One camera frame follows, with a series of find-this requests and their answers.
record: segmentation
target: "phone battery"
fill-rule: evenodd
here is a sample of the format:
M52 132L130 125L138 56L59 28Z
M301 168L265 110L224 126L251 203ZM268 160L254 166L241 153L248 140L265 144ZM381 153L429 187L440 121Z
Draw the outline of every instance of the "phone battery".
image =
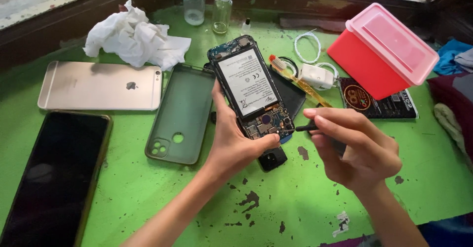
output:
M218 64L243 117L278 102L254 49Z

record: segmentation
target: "green table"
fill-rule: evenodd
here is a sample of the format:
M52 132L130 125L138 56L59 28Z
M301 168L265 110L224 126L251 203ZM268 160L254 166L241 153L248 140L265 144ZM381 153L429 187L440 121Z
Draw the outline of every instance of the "green table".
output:
M293 39L305 30L281 30L275 14L252 11L235 12L241 21L252 18L251 35L257 40L263 57L271 53L293 57ZM209 19L202 26L186 24L179 7L153 14L154 21L170 25L169 34L192 38L186 62L202 66L209 48L239 35L240 22L234 23L225 36L209 29ZM322 51L337 38L317 33ZM301 39L299 50L306 58L315 57L313 40ZM25 169L31 148L44 118L37 105L47 63L53 60L96 63L123 63L118 56L101 52L98 58L87 57L80 47L49 54L35 62L15 67L0 75L0 224L4 224ZM325 52L320 62L334 63ZM409 89L418 108L417 120L379 120L375 124L399 142L404 163L396 184L387 180L401 205L416 224L440 220L473 211L473 175L463 163L457 147L436 122L433 101L426 84ZM320 93L335 107L342 107L340 93L331 89ZM304 107L314 107L307 100ZM82 245L117 246L148 218L169 202L194 176L208 154L215 125L209 122L201 157L196 165L184 166L147 159L144 147L155 112L112 111L114 120L106 162L92 202ZM299 113L295 124L305 125ZM288 161L269 173L255 161L222 187L202 209L177 240L175 246L319 246L347 238L371 234L370 219L353 193L326 178L323 163L305 133L296 133L282 145ZM308 151L308 160L299 149ZM259 196L258 207L246 212L238 203L245 194ZM332 237L339 228L335 218L346 211L350 230ZM238 224L226 226L226 223Z

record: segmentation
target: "plastic bottle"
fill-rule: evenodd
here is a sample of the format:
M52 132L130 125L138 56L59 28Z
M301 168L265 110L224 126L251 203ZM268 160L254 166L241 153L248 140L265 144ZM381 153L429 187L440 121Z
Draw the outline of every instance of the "plastic bottle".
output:
M246 21L244 21L243 25L241 26L240 35L250 34L250 28L251 28L250 18L246 18Z
M212 30L215 33L226 33L232 13L232 0L215 0L212 10Z
M205 0L184 0L184 19L193 26L204 22Z

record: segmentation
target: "red plastic container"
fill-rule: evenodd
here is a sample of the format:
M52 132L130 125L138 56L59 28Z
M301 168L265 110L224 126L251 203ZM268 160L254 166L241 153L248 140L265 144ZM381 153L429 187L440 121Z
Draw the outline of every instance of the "red plastic container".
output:
M439 55L378 3L352 20L327 53L376 100L422 84Z

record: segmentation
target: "white tissue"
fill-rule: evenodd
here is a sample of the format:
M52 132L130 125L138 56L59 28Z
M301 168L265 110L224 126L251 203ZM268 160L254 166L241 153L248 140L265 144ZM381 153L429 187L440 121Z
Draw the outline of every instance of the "white tissue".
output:
M183 63L191 39L168 36L168 25L149 23L145 12L125 3L128 11L114 13L96 24L88 33L84 51L89 57L97 57L100 48L117 54L124 62L141 67L146 62L170 70Z

